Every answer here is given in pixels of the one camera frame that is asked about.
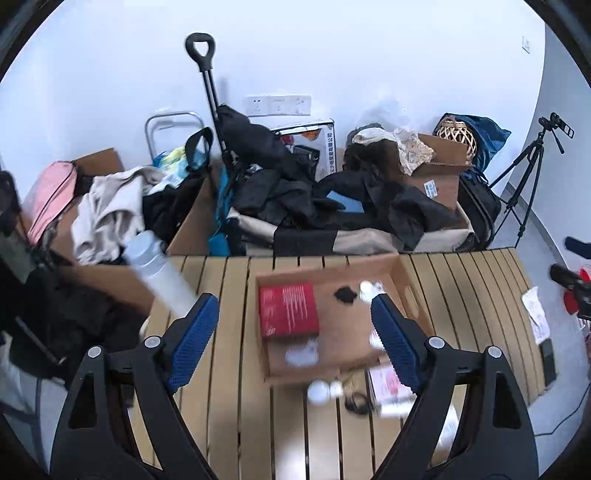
label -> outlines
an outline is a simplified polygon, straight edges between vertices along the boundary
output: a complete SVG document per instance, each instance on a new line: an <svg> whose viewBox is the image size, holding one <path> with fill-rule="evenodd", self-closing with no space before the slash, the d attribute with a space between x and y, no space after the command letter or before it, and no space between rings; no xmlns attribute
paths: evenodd
<svg viewBox="0 0 591 480"><path fill-rule="evenodd" d="M425 195L427 195L430 199L433 199L437 196L437 187L435 186L435 180L429 180L428 182L423 184L425 187Z"/></svg>

wicker ball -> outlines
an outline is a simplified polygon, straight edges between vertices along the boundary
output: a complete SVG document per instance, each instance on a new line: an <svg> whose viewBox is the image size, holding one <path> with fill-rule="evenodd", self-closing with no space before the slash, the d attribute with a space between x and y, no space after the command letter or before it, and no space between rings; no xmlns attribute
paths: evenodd
<svg viewBox="0 0 591 480"><path fill-rule="evenodd" d="M453 115L443 118L437 126L437 136L468 145L467 162L472 163L476 155L476 138L472 130L464 123L456 120Z"/></svg>

plastic bottle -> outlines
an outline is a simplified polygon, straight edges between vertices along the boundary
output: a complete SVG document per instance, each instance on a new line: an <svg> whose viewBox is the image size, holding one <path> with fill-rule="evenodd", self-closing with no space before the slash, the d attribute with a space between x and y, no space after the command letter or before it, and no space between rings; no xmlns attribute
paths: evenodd
<svg viewBox="0 0 591 480"><path fill-rule="evenodd" d="M129 241L123 256L149 291L172 311L175 319L181 318L193 307L197 297L174 268L162 245L154 232L146 230Z"/></svg>

blue gripper pad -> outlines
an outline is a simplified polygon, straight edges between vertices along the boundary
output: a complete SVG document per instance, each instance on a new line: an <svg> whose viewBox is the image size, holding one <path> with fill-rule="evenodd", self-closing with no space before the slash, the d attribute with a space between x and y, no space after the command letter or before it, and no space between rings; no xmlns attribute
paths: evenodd
<svg viewBox="0 0 591 480"><path fill-rule="evenodd" d="M420 374L420 361L417 353L409 343L400 327L400 321L405 320L393 303L395 312L389 308L383 297L378 295L371 303L371 320L400 381L418 394L423 387L424 380Z"/></svg>
<svg viewBox="0 0 591 480"><path fill-rule="evenodd" d="M179 387L189 383L207 343L217 326L219 303L209 296L187 328L172 354L172 371L167 381L168 391L174 394Z"/></svg>

beige cloth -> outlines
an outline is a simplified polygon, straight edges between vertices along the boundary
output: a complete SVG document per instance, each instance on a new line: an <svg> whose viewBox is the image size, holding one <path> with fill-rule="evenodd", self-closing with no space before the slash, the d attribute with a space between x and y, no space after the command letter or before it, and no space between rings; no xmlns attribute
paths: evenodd
<svg viewBox="0 0 591 480"><path fill-rule="evenodd" d="M121 248L144 231L142 197L163 178L156 167L94 178L72 223L74 256L80 265L117 260Z"/></svg>
<svg viewBox="0 0 591 480"><path fill-rule="evenodd" d="M418 241L413 250L419 252L453 252L458 248L468 235L473 232L472 224L459 203L456 210L464 220L465 227L426 232ZM270 245L273 244L277 227L258 218L241 215L234 208L230 209L228 218L238 220L241 230L260 238ZM333 244L333 252L340 255L373 255L392 252L404 252L402 242L391 233L374 228L362 228L360 230L339 230Z"/></svg>

